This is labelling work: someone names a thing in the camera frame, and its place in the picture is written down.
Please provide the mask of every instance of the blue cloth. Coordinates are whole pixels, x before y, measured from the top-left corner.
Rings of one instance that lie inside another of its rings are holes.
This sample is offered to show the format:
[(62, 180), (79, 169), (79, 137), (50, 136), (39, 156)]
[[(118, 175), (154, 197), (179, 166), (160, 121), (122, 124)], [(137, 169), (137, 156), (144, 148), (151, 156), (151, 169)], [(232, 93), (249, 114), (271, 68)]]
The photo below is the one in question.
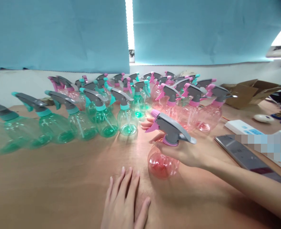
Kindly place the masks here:
[(135, 61), (215, 65), (269, 61), (281, 0), (133, 0)]
[(0, 68), (129, 73), (125, 0), (0, 1)]

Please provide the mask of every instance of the white power strip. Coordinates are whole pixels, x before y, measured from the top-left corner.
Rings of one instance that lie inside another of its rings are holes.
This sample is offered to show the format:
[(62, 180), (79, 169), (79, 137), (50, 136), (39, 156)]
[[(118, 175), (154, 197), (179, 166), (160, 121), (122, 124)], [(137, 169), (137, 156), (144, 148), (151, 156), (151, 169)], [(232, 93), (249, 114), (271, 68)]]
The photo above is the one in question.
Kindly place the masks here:
[(233, 131), (235, 134), (239, 135), (264, 135), (264, 133), (243, 122), (242, 120), (228, 121), (224, 126)]

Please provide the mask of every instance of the white mouse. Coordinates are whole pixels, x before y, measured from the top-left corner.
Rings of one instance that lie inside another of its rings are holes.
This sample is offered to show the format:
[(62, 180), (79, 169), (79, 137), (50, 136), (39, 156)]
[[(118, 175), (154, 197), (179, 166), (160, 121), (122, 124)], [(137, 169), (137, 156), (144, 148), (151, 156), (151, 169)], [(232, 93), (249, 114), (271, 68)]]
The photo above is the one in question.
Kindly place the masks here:
[(256, 121), (265, 122), (265, 123), (269, 123), (269, 122), (274, 121), (274, 118), (272, 118), (270, 116), (267, 116), (267, 115), (264, 115), (264, 114), (256, 114), (256, 115), (254, 115), (254, 119)]

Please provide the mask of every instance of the hand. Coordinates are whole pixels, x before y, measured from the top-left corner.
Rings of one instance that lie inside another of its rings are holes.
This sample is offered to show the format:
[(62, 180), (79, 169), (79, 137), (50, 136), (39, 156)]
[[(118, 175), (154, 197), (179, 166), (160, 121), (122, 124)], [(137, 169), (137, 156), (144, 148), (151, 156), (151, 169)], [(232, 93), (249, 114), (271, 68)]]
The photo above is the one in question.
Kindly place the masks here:
[(132, 178), (132, 167), (126, 173), (122, 167), (120, 177), (113, 181), (110, 177), (110, 186), (106, 193), (105, 209), (103, 212), (101, 229), (143, 229), (148, 217), (148, 209), (151, 203), (147, 197), (142, 206), (137, 219), (134, 221), (134, 203), (136, 189), (140, 181), (139, 171)]
[[(143, 130), (149, 129), (154, 121), (154, 118), (147, 118), (148, 122), (142, 122), (141, 128)], [(165, 133), (159, 133), (153, 139), (149, 141), (150, 144), (154, 144), (162, 154), (179, 160), (184, 165), (190, 167), (202, 167), (205, 161), (205, 154), (199, 150), (193, 149), (193, 145), (185, 142), (179, 141), (178, 146), (168, 146), (162, 142), (157, 142), (165, 136)]]

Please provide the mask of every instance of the cardboard box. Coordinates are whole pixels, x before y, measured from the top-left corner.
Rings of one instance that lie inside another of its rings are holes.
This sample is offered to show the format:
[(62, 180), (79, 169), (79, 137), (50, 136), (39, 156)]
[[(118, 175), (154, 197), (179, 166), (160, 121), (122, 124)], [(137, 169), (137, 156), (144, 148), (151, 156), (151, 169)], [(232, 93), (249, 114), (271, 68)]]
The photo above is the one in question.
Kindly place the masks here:
[(226, 104), (241, 109), (259, 104), (270, 94), (281, 90), (281, 86), (275, 83), (270, 83), (262, 80), (249, 80), (238, 83), (231, 91), (238, 98), (229, 98)]

